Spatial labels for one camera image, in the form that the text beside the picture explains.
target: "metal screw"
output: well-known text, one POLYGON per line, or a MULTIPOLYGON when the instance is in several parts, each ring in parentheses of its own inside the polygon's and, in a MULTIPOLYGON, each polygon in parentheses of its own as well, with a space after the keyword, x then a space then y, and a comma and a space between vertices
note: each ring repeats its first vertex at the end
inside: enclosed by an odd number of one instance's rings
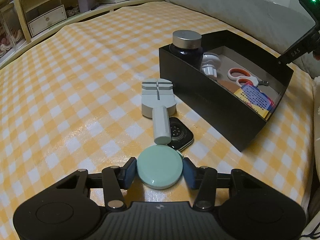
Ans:
POLYGON ((111 208, 121 208, 124 203, 121 200, 111 200, 108 202, 108 206, 111 208))
POLYGON ((209 201, 201 200, 196 203, 196 207, 201 209, 208 209, 211 207, 211 203, 209 201))

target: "silver lid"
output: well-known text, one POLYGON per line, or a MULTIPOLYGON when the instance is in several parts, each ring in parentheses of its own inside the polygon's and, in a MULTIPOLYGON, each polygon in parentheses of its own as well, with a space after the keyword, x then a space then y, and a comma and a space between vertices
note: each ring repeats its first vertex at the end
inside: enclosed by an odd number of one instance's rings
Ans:
POLYGON ((197 32, 178 30, 172 34, 172 44, 182 49, 198 49, 201 47, 201 38, 197 32))

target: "clear plastic container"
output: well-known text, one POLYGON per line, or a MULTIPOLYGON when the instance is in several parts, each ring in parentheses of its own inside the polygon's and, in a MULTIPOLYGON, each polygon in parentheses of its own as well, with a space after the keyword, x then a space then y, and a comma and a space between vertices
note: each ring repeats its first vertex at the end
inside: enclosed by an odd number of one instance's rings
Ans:
POLYGON ((0 63, 26 42, 14 3, 0 9, 0 63))

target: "white plastic part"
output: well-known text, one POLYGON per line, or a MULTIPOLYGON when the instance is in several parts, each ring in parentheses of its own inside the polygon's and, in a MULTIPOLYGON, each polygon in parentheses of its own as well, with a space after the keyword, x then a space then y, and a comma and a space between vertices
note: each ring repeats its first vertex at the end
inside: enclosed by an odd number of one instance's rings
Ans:
POLYGON ((217 54, 205 52, 202 57, 201 71, 210 78, 217 79, 217 69, 221 67, 221 60, 217 54))
POLYGON ((204 74, 211 78, 217 78, 217 70, 212 67, 212 65, 204 65, 201 67, 201 70, 204 74))
POLYGON ((142 82, 142 115, 153 119, 153 135, 156 144, 171 142, 169 116, 176 111, 172 82, 162 78, 145 79, 142 82))
POLYGON ((153 138, 156 144, 166 145, 171 142, 168 111, 165 106, 152 109, 153 138))

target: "yellow checkered tablecloth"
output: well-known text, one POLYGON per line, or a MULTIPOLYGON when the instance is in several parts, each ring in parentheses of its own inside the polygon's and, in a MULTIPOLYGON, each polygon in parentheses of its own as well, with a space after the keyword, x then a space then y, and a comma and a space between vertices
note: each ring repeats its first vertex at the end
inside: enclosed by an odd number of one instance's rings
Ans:
MULTIPOLYGON (((166 2, 121 8, 62 28, 0 71, 0 238, 15 239, 12 215, 39 191, 86 168, 122 166, 153 144, 152 121, 141 115, 141 81, 159 76, 158 48, 172 32, 228 29, 276 52, 231 26, 166 2)), ((177 114, 194 133, 183 154, 195 165, 229 173, 240 168, 301 202, 312 152, 311 78, 296 65, 275 114, 239 152, 177 98, 177 114)), ((167 190, 136 180, 126 201, 193 199, 183 179, 167 190)), ((218 190, 217 204, 228 197, 218 190)), ((102 192, 92 198, 103 204, 102 192)))

